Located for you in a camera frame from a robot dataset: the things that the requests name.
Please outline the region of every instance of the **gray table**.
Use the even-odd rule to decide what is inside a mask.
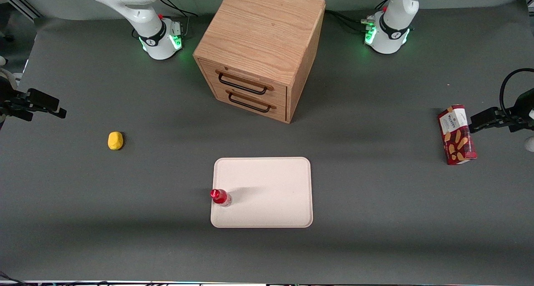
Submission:
[[[351,13],[355,18],[368,12]],[[498,104],[534,65],[524,3],[422,10],[408,43],[379,55],[326,16],[290,125],[213,98],[192,53],[151,60],[125,20],[43,20],[21,88],[67,118],[0,132],[0,268],[28,280],[270,283],[534,283],[532,133],[475,134],[479,159],[447,166],[436,114]],[[519,75],[507,103],[532,86]],[[110,151],[109,132],[127,135]],[[217,229],[221,157],[304,156],[307,229]]]

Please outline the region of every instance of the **green led light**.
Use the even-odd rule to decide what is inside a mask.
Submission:
[[[410,29],[408,28],[408,31],[406,31],[406,35],[404,36],[404,40],[402,41],[402,44],[406,43],[406,40],[408,40],[409,33],[410,33]]]
[[[372,30],[370,30],[370,31],[368,32],[368,35],[367,35],[366,38],[365,38],[365,42],[366,42],[367,44],[371,44],[371,43],[373,43],[373,40],[374,40],[374,36],[375,36],[375,35],[376,35],[376,28],[373,27]]]
[[[143,46],[143,50],[146,52],[145,43],[141,40],[141,37],[139,37],[139,42],[141,42],[141,45]]]
[[[180,36],[169,35],[169,39],[172,42],[172,45],[174,45],[175,49],[178,50],[181,48],[181,37]]]

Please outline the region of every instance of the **metal frame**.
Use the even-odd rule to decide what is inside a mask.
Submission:
[[[27,0],[8,0],[13,7],[19,10],[24,16],[33,21],[35,18],[42,18],[43,15],[37,11]]]

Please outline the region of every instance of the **yellow sponge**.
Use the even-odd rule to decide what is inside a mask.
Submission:
[[[109,149],[117,151],[121,149],[123,144],[124,139],[122,138],[122,134],[120,132],[111,132],[109,134],[107,139],[107,146],[109,146]]]

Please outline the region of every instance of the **drawer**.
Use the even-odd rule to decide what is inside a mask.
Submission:
[[[206,62],[205,60],[199,60],[199,63],[212,90],[216,87],[221,87],[262,102],[282,105],[285,108],[286,87],[259,83],[250,78],[239,76],[238,73],[229,73],[229,70],[225,69],[224,66]]]
[[[286,121],[286,107],[284,105],[267,103],[252,96],[241,94],[230,87],[214,87],[215,97],[235,107],[245,109],[279,121]]]

